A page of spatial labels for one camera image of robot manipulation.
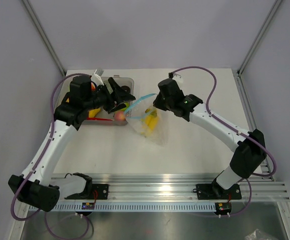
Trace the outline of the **clear zip top bag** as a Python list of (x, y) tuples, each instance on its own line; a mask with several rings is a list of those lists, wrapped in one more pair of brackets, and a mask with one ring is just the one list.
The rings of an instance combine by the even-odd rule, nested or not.
[(167, 112), (154, 106), (157, 96), (157, 93), (141, 96), (123, 114), (137, 134), (163, 146), (168, 141), (168, 116)]

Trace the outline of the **yellow banana bunch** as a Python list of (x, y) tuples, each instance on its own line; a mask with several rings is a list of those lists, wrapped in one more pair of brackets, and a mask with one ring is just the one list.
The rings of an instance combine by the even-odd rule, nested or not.
[(146, 116), (141, 119), (142, 123), (142, 131), (141, 134), (143, 136), (150, 136), (154, 130), (156, 129), (156, 126), (159, 121), (159, 117), (157, 114), (157, 111), (155, 109), (147, 109), (145, 111)]

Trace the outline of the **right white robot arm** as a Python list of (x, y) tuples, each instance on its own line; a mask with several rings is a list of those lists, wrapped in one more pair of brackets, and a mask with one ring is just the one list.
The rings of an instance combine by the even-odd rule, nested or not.
[(208, 186), (215, 199), (224, 198), (241, 179), (249, 178), (266, 158), (264, 135), (259, 130), (248, 131), (234, 126), (208, 109), (199, 97), (184, 95), (177, 82), (167, 78), (158, 83), (159, 93), (153, 105), (170, 111), (187, 122), (198, 125), (221, 140), (232, 152), (229, 166)]

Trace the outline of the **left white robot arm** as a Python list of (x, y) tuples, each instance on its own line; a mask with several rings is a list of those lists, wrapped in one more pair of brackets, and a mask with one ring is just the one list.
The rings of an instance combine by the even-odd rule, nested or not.
[(113, 113), (136, 98), (112, 78), (95, 83), (85, 73), (71, 75), (69, 91), (61, 104), (51, 108), (52, 120), (47, 135), (33, 160), (20, 175), (12, 175), (8, 185), (14, 197), (10, 212), (20, 201), (45, 212), (51, 211), (61, 196), (60, 186), (51, 184), (54, 169), (71, 138), (87, 120), (89, 111), (102, 108)]

